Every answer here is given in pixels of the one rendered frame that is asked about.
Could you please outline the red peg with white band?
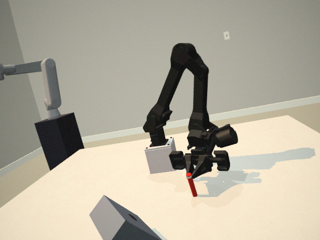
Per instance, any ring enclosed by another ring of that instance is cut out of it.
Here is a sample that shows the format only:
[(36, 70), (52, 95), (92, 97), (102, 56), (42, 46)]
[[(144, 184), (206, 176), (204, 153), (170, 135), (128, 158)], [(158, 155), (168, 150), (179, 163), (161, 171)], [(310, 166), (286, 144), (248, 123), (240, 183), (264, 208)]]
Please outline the red peg with white band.
[(187, 173), (187, 174), (186, 174), (186, 177), (187, 177), (187, 179), (188, 179), (188, 182), (189, 182), (189, 185), (190, 185), (190, 188), (191, 188), (192, 195), (193, 195), (193, 197), (196, 197), (196, 196), (197, 196), (197, 192), (196, 192), (196, 188), (195, 188), (195, 185), (194, 185), (194, 182), (193, 182), (191, 173)]

